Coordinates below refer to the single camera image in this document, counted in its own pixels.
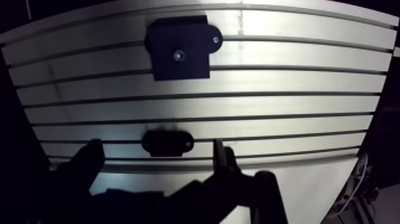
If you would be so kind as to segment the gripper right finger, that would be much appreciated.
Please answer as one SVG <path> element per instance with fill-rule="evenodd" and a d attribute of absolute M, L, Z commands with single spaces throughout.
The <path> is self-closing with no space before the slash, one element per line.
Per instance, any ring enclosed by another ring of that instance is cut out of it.
<path fill-rule="evenodd" d="M 250 209 L 251 223 L 288 223 L 276 176 L 259 171 L 249 176 L 239 168 L 233 149 L 213 140 L 213 174 L 200 183 L 193 206 L 195 223 L 220 223 L 237 206 Z"/>

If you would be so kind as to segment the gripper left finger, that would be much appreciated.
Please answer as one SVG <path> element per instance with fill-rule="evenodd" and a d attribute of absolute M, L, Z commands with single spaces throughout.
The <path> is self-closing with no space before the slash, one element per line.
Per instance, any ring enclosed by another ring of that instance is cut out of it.
<path fill-rule="evenodd" d="M 42 223 L 96 223 L 89 192 L 105 163 L 102 141 L 93 139 L 68 162 L 47 171 L 40 190 Z"/>

